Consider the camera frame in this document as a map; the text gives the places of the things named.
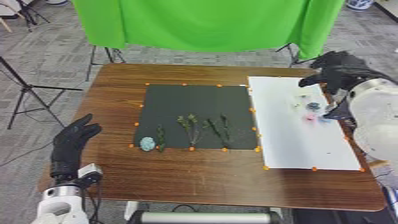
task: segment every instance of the gray carpet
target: gray carpet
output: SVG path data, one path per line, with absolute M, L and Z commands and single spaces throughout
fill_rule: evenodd
M 86 80 L 91 46 L 86 41 L 79 17 L 72 5 L 54 7 L 43 2 L 34 6 L 52 21 L 40 22 L 32 33 L 27 32 L 25 22 L 8 20 L 15 29 L 9 34 L 0 27 L 0 55 L 4 55 L 15 69 L 29 82 L 41 85 L 80 87 L 89 89 Z M 326 50 L 349 50 L 361 56 L 375 69 L 398 77 L 398 25 L 377 8 L 358 13 L 343 9 Z M 290 63 L 288 52 L 274 50 L 244 53 L 189 53 L 132 45 L 123 50 L 128 63 L 148 64 L 196 64 L 228 66 L 272 66 L 287 67 Z M 107 63 L 104 50 L 98 51 L 96 62 Z M 95 66 L 91 80 L 100 66 Z M 20 115 L 13 130 L 8 130 L 8 121 L 15 108 L 20 88 L 0 74 L 0 163 L 15 158 L 29 150 L 40 148 L 52 141 L 61 126 L 45 112 Z M 40 91 L 47 100 L 54 91 Z M 82 92 L 68 92 L 54 106 L 61 120 L 68 123 L 77 112 L 84 98 Z M 29 99 L 25 107 L 38 105 Z M 36 183 L 48 161 L 52 147 L 34 152 L 0 168 L 0 223 L 31 223 L 36 217 L 40 193 Z M 390 171 L 390 167 L 375 170 L 379 174 Z M 381 182 L 398 187 L 395 173 L 381 177 Z M 152 211 L 171 211 L 175 205 L 152 204 Z M 262 212 L 263 208 L 240 208 L 228 206 L 200 207 L 201 211 Z M 123 223 L 125 202 L 105 201 L 102 220 L 105 223 Z

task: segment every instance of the light stand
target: light stand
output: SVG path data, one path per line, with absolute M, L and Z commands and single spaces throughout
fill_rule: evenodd
M 18 4 L 20 4 L 20 7 L 22 7 L 22 14 L 24 14 L 25 20 L 27 20 L 29 32 L 32 32 L 32 30 L 31 30 L 31 24 L 32 25 L 38 25 L 38 22 L 34 20 L 34 17 L 31 15 L 29 10 L 34 12 L 36 16 L 41 17 L 41 19 L 47 21 L 47 23 L 50 23 L 50 21 L 48 21 L 47 17 L 40 14 L 40 12 L 32 9 L 32 7 L 29 6 L 29 4 L 22 0 L 17 0 L 17 1 L 18 1 Z
M 25 80 L 22 79 L 22 76 L 18 75 L 18 73 L 17 73 L 17 71 L 15 71 L 9 63 L 8 63 L 8 61 L 4 60 L 4 57 L 0 57 L 0 64 L 4 64 L 4 67 L 9 70 L 15 78 L 17 78 L 17 81 L 20 83 L 20 86 L 22 86 L 22 94 L 20 94 L 20 98 L 18 98 L 18 102 L 17 102 L 17 108 L 15 108 L 15 112 L 13 112 L 13 116 L 11 116 L 11 121 L 9 121 L 8 129 L 11 129 L 11 127 L 13 127 L 13 123 L 15 123 L 15 119 L 17 119 L 17 115 L 18 114 L 27 113 L 27 112 L 32 112 L 32 111 L 41 111 L 41 110 L 47 110 L 48 111 L 50 115 L 54 116 L 56 121 L 59 122 L 61 126 L 64 127 L 64 124 L 63 124 L 63 122 L 61 122 L 61 120 L 57 118 L 57 115 L 52 112 L 50 107 L 52 107 L 52 105 L 54 105 L 54 103 L 56 103 L 56 101 L 57 101 L 63 93 L 66 92 L 66 90 L 72 90 L 72 91 L 84 91 L 84 90 L 82 89 L 75 89 L 75 88 L 63 88 L 63 87 L 54 87 L 54 86 L 36 86 L 36 85 L 31 85 L 25 82 Z M 34 92 L 34 88 L 38 88 L 38 89 L 57 89 L 57 90 L 61 90 L 57 96 L 52 99 L 52 101 L 50 101 L 48 104 L 45 103 L 45 101 L 43 101 L 38 93 Z M 27 93 L 32 95 L 32 97 L 38 100 L 38 102 L 40 102 L 40 104 L 41 104 L 43 107 L 41 108 L 36 108 L 32 110 L 20 111 L 24 96 L 25 96 Z
M 292 58 L 292 61 L 290 61 L 290 68 L 294 67 L 294 65 L 299 65 L 299 64 L 303 64 L 303 63 L 306 63 L 306 62 L 317 60 L 319 57 L 313 58 L 313 59 L 308 59 L 308 60 L 301 61 L 301 59 L 299 59 L 299 53 L 301 53 L 301 51 L 297 52 L 297 54 L 294 53 L 292 43 L 288 43 L 288 44 L 278 49 L 276 52 L 281 52 L 285 48 L 288 48 L 288 51 L 290 51 L 290 58 Z
M 121 51 L 120 51 L 120 49 L 112 49 L 112 55 L 111 55 L 111 50 L 109 50 L 109 48 L 105 47 L 105 52 L 107 52 L 107 55 L 109 55 L 109 61 L 111 61 L 111 63 L 116 63 L 116 56 L 120 57 L 120 59 L 121 59 L 121 63 L 127 63 L 127 61 L 125 61 L 125 58 L 123 58 L 123 56 L 121 56 Z M 98 64 L 96 62 L 95 62 L 95 57 L 96 57 L 96 45 L 93 45 L 93 51 L 91 51 L 91 63 L 89 63 L 89 69 L 88 69 L 88 75 L 86 75 L 86 82 L 89 82 L 89 80 L 91 80 L 91 68 L 93 68 L 93 66 L 95 65 L 104 65 L 104 64 Z

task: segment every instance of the black mat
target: black mat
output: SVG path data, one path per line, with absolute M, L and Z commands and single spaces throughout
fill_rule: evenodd
M 255 120 L 249 112 L 251 102 L 246 87 L 230 86 L 173 86 L 152 85 L 146 91 L 146 101 L 141 113 L 141 126 L 136 133 L 134 144 L 139 145 L 144 137 L 157 141 L 157 127 L 166 129 L 166 147 L 187 148 L 189 137 L 178 124 L 178 116 L 196 114 L 200 124 L 212 118 L 223 130 L 221 115 L 230 121 L 231 149 L 255 149 L 258 146 Z M 223 148 L 223 143 L 212 128 L 203 131 L 198 148 Z

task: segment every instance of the green screen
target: green screen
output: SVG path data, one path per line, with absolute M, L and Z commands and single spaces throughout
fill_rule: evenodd
M 315 58 L 345 0 L 75 0 L 91 44 L 240 52 L 295 43 Z

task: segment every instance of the white sheet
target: white sheet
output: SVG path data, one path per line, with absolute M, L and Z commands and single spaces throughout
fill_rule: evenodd
M 299 80 L 301 78 L 249 77 L 265 166 L 359 170 L 361 164 L 338 121 L 319 121 L 327 106 L 320 86 L 301 88 Z M 311 102 L 320 103 L 319 113 L 306 109 Z M 313 122 L 306 120 L 310 114 L 317 115 Z

